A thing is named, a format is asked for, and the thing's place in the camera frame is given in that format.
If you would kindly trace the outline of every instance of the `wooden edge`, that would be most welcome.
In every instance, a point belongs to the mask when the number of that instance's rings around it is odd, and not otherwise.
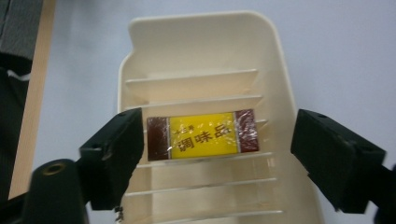
[[[23,113],[20,141],[12,175],[9,199],[25,193],[29,189],[35,156],[35,141],[43,100],[47,64],[50,56],[52,24],[55,12],[55,0],[43,0],[40,23],[38,25],[32,75]]]

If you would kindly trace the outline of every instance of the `white table surface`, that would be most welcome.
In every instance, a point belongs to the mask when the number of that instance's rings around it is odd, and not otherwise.
[[[78,148],[117,112],[118,70],[132,50],[131,19],[255,10],[276,26],[298,108],[325,114],[388,151],[396,163],[396,2],[393,0],[58,0],[34,167],[79,158]],[[326,224],[373,223],[335,213]],[[114,223],[112,212],[91,223]]]

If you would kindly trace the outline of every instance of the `seasoning packet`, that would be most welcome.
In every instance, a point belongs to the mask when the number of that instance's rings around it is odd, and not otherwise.
[[[197,158],[259,150],[252,109],[148,118],[148,160]]]

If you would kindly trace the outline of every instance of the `clear plastic film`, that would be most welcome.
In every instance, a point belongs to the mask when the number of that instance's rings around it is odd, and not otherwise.
[[[148,118],[148,160],[228,155],[259,150],[252,109]]]

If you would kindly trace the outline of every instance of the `plastic tray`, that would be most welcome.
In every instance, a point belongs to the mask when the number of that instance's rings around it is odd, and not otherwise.
[[[137,19],[129,32],[120,112],[142,107],[146,126],[147,117],[253,108],[260,151],[150,162],[145,148],[122,199],[123,223],[322,222],[306,171],[290,154],[296,110],[271,22],[227,12]]]

